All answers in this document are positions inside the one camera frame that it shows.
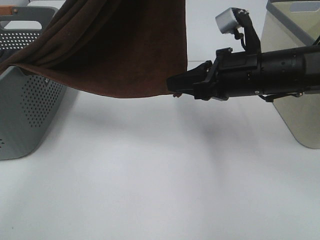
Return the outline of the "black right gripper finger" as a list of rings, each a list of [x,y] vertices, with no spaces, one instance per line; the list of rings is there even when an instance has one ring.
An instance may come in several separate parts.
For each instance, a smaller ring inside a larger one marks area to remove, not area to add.
[[[194,95],[194,84],[203,82],[206,79],[208,70],[212,65],[213,62],[207,60],[191,70],[169,77],[166,80],[168,91],[175,94]]]

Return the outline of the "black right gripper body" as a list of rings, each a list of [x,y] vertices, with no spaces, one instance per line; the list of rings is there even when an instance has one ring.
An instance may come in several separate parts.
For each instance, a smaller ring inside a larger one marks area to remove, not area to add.
[[[233,97],[262,94],[262,87],[258,83],[261,54],[232,51],[230,47],[216,51],[216,59],[205,79],[193,84],[195,99],[226,101]]]

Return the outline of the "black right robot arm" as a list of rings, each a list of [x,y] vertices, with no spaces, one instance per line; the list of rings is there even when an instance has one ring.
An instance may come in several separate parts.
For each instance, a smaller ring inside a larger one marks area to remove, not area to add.
[[[166,80],[167,89],[196,100],[258,96],[268,103],[275,99],[320,92],[320,42],[310,46],[269,52],[216,51],[207,60]]]

